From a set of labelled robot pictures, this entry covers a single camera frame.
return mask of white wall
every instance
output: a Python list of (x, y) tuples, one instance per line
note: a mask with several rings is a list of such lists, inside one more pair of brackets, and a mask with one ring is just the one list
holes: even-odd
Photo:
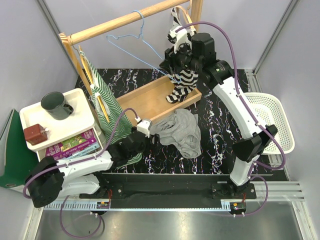
[(262, 90), (283, 104), (294, 135), (287, 155), (320, 237), (320, 1), (300, 0), (258, 72)]
[[(3, 1), (0, 23), (2, 129), (11, 108), (19, 111), (46, 93), (72, 89), (76, 74), (35, 0)], [(0, 187), (1, 239), (23, 239), (32, 208), (21, 193)]]
[[(45, 0), (60, 30), (67, 35), (140, 10), (161, 0)], [(202, 21), (222, 27), (230, 36), (239, 68), (252, 69), (263, 53), (290, 0), (204, 0)], [(139, 33), (140, 22), (109, 32), (112, 35)], [(146, 18), (145, 39), (164, 55), (170, 46), (167, 33), (172, 25), (170, 10)], [(216, 41), (217, 56), (231, 63), (224, 37), (209, 26), (200, 31)], [(119, 45), (158, 67), (160, 59), (140, 40), (121, 39)], [(120, 51), (106, 41), (106, 34), (80, 44), (96, 68), (148, 68), (142, 62)]]

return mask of gray floor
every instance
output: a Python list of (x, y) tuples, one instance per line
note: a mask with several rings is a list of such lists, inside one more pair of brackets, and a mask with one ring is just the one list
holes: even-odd
[[(249, 210), (258, 203), (249, 202)], [(98, 220), (84, 212), (64, 211), (67, 230), (77, 236), (94, 231)], [(254, 216), (215, 216), (209, 212), (107, 212), (103, 215), (96, 240), (302, 240), (293, 207), (290, 203), (268, 202)], [(59, 224), (58, 211), (45, 211), (36, 240), (71, 240)]]

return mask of green striped cloth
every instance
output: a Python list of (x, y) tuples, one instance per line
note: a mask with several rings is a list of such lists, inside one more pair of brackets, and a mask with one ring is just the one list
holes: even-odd
[[(116, 121), (123, 111), (118, 101), (116, 100), (114, 94), (111, 92), (108, 85), (103, 81), (98, 71), (94, 68), (94, 66), (89, 62), (87, 57), (85, 56), (83, 51), (80, 51), (80, 54), (83, 56), (85, 61), (88, 63), (88, 66), (91, 70), (91, 75), (93, 78), (93, 83), (91, 84), (92, 96), (91, 100), (96, 109), (98, 119), (100, 122), (101, 129), (104, 132), (105, 138), (108, 140), (110, 138), (111, 132), (115, 127)], [(98, 96), (101, 96), (103, 104), (105, 106), (106, 112), (108, 114), (110, 122), (107, 121), (102, 109), (100, 108), (99, 102), (97, 100)], [(115, 143), (120, 139), (126, 137), (131, 133), (132, 124), (126, 115), (120, 119), (120, 122), (116, 128), (115, 134), (112, 138), (111, 143)], [(133, 158), (131, 158), (126, 165), (134, 164), (140, 161), (142, 158), (142, 153), (137, 154)]]

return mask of white basket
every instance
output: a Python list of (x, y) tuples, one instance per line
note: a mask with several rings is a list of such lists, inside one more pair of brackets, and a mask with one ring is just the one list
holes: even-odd
[[(246, 92), (244, 95), (267, 125), (274, 124), (276, 126), (278, 133), (275, 135), (275, 139), (284, 153), (292, 152), (295, 148), (295, 140), (285, 110), (279, 99), (273, 95), (260, 92)], [(280, 154), (280, 151), (271, 141), (264, 149), (263, 154)]]

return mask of mug handle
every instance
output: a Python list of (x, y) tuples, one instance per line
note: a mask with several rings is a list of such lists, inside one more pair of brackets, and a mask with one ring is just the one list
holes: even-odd
[(65, 103), (63, 105), (64, 109), (70, 114), (72, 114), (74, 112), (74, 108), (72, 106), (70, 106), (69, 104)]

